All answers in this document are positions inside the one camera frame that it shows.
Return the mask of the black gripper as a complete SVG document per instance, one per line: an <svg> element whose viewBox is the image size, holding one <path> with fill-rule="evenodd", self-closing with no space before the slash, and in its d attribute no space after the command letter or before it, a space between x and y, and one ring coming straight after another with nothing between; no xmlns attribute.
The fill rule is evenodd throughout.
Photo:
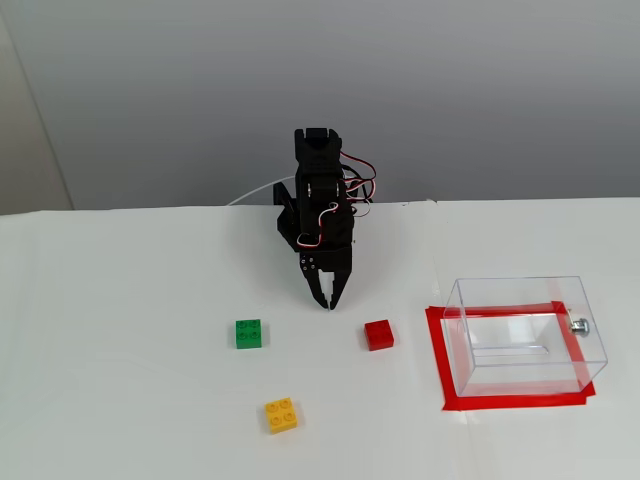
<svg viewBox="0 0 640 480"><path fill-rule="evenodd" d="M334 310L352 270L354 217L347 201L299 199L299 266L315 301ZM334 273L330 303L319 272Z"/></svg>

